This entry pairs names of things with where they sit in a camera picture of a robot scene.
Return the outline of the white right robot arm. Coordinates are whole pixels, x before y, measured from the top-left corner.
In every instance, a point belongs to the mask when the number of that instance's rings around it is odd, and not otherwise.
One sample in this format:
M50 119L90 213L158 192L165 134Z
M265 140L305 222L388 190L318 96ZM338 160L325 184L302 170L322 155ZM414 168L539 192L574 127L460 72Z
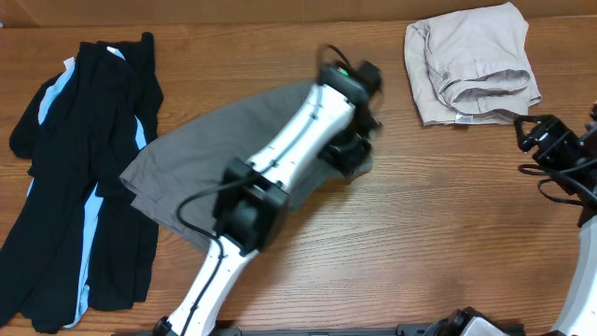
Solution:
M518 147L531 149L533 164L518 170L541 179L537 189L557 184L568 199L542 195L555 202L580 206L579 252L564 306L548 332L550 335L596 333L596 112L590 113L587 131L578 136L554 115L518 116L514 120Z

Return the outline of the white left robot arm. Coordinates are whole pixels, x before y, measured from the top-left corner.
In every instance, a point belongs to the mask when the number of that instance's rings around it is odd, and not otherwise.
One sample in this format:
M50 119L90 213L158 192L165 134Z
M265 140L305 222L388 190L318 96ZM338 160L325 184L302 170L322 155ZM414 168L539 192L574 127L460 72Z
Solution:
M380 69L335 61L320 66L305 102L283 129L247 161L232 160L221 183L182 204L214 194L210 245L186 297L153 328L155 335L208 335L245 266L273 239L289 209L290 193L322 159L345 176L366 160L381 124L368 107L381 90Z

